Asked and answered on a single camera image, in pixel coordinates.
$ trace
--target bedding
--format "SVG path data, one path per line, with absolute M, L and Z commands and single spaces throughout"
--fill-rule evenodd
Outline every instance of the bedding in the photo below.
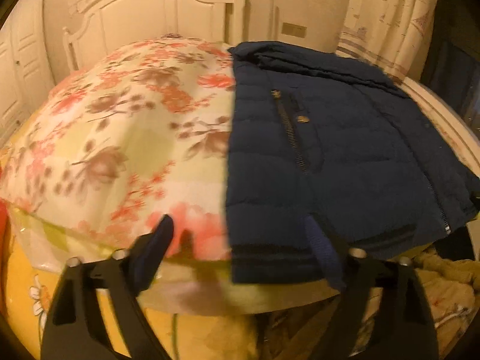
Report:
M 9 232 L 7 228 L 7 207 L 0 202 L 0 314 L 5 315 L 5 297 L 3 294 L 3 283 L 5 277 L 5 271 L 3 270 L 4 261 L 6 260 L 4 249 L 5 240 L 7 240 Z
M 425 255 L 422 253 L 420 258 L 426 258 Z M 478 312 L 478 293 L 469 284 L 447 279 L 435 270 L 416 269 L 416 272 L 430 305 L 439 354 L 443 359 Z M 352 355 L 362 352 L 368 346 L 381 293 L 381 288 L 373 288 L 370 293 Z M 337 310 L 338 301 L 339 297 L 333 297 L 323 302 L 272 312 L 265 329 L 260 359 L 308 359 Z
M 22 344 L 40 359 L 40 343 L 47 312 L 59 274 L 35 269 L 18 242 L 11 243 L 5 269 L 6 318 Z M 118 330 L 109 296 L 99 291 L 99 305 L 115 351 L 129 356 Z M 253 360 L 257 359 L 254 316 L 172 315 L 153 310 L 140 302 L 155 335 L 172 359 Z
M 168 212 L 178 224 L 175 242 L 155 283 L 141 295 L 148 307 L 181 314 L 255 314 L 335 295 L 325 280 L 231 282 L 223 207 L 234 84 L 226 45 L 171 35 L 125 46 L 54 88 L 0 154 L 8 168 L 0 196 L 32 266 L 59 273 L 72 255 L 85 261 L 106 258 Z M 209 96 L 208 106 L 206 101 L 192 106 Z M 461 150 L 455 147 L 463 158 Z M 174 160 L 164 179 L 157 174 L 155 181 L 162 182 L 146 184 Z M 164 194 L 156 199 L 159 186 Z M 184 191 L 181 198 L 180 192 L 170 193 L 178 188 Z M 219 251 L 214 255 L 206 246 L 212 244 Z

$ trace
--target cabinet door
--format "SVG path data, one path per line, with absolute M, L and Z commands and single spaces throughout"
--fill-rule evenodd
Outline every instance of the cabinet door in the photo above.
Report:
M 28 116 L 15 75 L 10 20 L 0 30 L 0 146 Z
M 30 112 L 53 88 L 43 31 L 43 0 L 19 0 L 11 14 L 11 41 L 20 89 Z

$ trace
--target daisy print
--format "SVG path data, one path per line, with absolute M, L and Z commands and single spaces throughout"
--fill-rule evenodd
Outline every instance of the daisy print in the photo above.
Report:
M 49 312 L 51 298 L 46 286 L 40 284 L 38 275 L 34 277 L 35 285 L 30 287 L 30 297 L 35 300 L 33 304 L 33 315 L 38 317 L 38 340 L 42 340 L 47 313 Z

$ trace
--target white headboard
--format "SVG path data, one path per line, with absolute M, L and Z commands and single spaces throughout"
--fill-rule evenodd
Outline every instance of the white headboard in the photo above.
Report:
M 230 41 L 226 4 L 233 4 Z M 91 0 L 80 30 L 63 29 L 68 66 L 71 72 L 92 66 L 123 45 L 165 33 L 236 45 L 243 40 L 244 8 L 245 0 Z

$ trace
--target puffer jacket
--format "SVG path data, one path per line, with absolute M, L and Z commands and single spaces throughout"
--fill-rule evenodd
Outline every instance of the puffer jacket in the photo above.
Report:
M 480 180 L 380 69 L 280 42 L 230 52 L 234 282 L 323 278 L 305 231 L 309 212 L 383 259 L 446 237 L 478 212 Z

